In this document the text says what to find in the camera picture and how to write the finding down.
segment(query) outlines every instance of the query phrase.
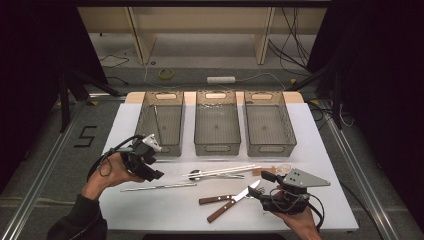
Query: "white tabletop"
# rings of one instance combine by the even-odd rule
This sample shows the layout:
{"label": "white tabletop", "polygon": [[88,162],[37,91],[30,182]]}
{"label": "white tabletop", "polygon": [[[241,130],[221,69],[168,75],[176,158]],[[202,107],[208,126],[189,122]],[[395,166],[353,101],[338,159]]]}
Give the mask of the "white tabletop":
{"label": "white tabletop", "polygon": [[[297,146],[290,157],[257,158],[248,157],[244,131],[242,106],[239,105],[239,123],[242,143],[238,156],[206,157],[196,156],[194,148],[195,105],[187,104],[181,157],[157,157],[151,165],[165,175],[159,180],[144,183],[124,183],[107,189],[100,198],[100,206],[109,229],[141,230],[145,232],[275,232],[289,230],[284,222],[272,213],[265,212],[256,199],[242,199],[212,223],[206,218],[226,202],[199,205],[198,199],[226,194],[237,194],[247,185],[261,179],[243,172],[245,179],[204,179],[197,186],[120,192],[124,188],[158,186],[176,183],[191,183],[181,175],[191,170],[204,171],[256,164],[262,167],[290,163],[315,176],[331,182],[331,186],[308,188],[317,196],[325,208],[325,220],[321,229],[353,231],[357,222],[338,182],[333,166],[314,123],[307,104],[287,104],[290,119],[297,139]],[[134,135],[141,104],[122,104],[118,110],[104,151],[116,146]],[[272,190],[276,183],[261,180],[259,185]],[[319,203],[310,202],[320,211]]]}

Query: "aluminum rail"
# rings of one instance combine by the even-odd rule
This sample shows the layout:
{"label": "aluminum rail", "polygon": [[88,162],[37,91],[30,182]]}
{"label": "aluminum rail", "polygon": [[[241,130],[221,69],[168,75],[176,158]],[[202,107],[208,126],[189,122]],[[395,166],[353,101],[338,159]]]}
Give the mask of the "aluminum rail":
{"label": "aluminum rail", "polygon": [[34,205],[40,196],[44,186],[46,185],[49,176],[58,161],[60,154],[69,138],[70,133],[74,127],[76,119],[81,113],[82,109],[84,109],[85,102],[77,102],[74,110],[72,111],[71,121],[68,127],[65,129],[63,133],[61,133],[56,140],[52,150],[50,151],[49,156],[47,157],[45,163],[41,167],[40,172],[34,180],[34,183],[30,187],[28,193],[22,200],[21,205],[18,207],[18,210],[15,212],[14,216],[10,220],[6,231],[2,235],[2,240],[12,240],[17,239],[22,229],[25,226],[26,221],[29,218],[29,215],[34,208]]}
{"label": "aluminum rail", "polygon": [[[323,103],[322,105],[324,108],[330,108],[327,103]],[[358,159],[353,153],[353,150],[343,133],[343,130],[339,130],[333,120],[329,121],[329,126],[383,238],[390,240],[399,239],[399,236],[393,228],[393,224],[389,216],[387,215],[383,205],[375,194],[366,174],[362,170]]]}

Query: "plastic storage basket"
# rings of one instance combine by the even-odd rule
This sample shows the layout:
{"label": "plastic storage basket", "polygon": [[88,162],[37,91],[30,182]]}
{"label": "plastic storage basket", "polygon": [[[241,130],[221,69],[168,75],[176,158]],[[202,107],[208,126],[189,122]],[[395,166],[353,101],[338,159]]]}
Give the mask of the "plastic storage basket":
{"label": "plastic storage basket", "polygon": [[184,109],[184,92],[146,92],[136,134],[155,134],[157,156],[181,156]]}
{"label": "plastic storage basket", "polygon": [[282,92],[245,92],[244,118],[249,157],[288,157],[296,137]]}
{"label": "plastic storage basket", "polygon": [[240,125],[234,91],[197,91],[196,155],[238,155]]}

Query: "sleeve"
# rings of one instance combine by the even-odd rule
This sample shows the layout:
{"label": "sleeve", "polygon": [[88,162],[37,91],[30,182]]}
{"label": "sleeve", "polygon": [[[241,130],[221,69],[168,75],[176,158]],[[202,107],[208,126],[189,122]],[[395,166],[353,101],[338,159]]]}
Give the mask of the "sleeve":
{"label": "sleeve", "polygon": [[71,212],[59,219],[49,230],[47,239],[106,239],[107,222],[103,219],[99,201],[81,194]]}

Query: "hand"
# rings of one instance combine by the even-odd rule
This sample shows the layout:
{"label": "hand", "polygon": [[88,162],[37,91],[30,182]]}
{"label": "hand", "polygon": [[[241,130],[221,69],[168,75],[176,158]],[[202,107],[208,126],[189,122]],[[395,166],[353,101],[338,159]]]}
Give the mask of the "hand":
{"label": "hand", "polygon": [[[278,192],[275,196],[284,194],[283,191]],[[273,214],[284,220],[284,223],[291,229],[300,239],[321,239],[315,226],[314,218],[310,207],[306,207],[302,213],[289,215],[285,213],[273,212]]]}
{"label": "hand", "polygon": [[92,200],[98,200],[102,192],[124,182],[144,182],[144,179],[130,173],[122,162],[121,154],[114,153],[93,172],[87,184],[82,189],[82,195]]}

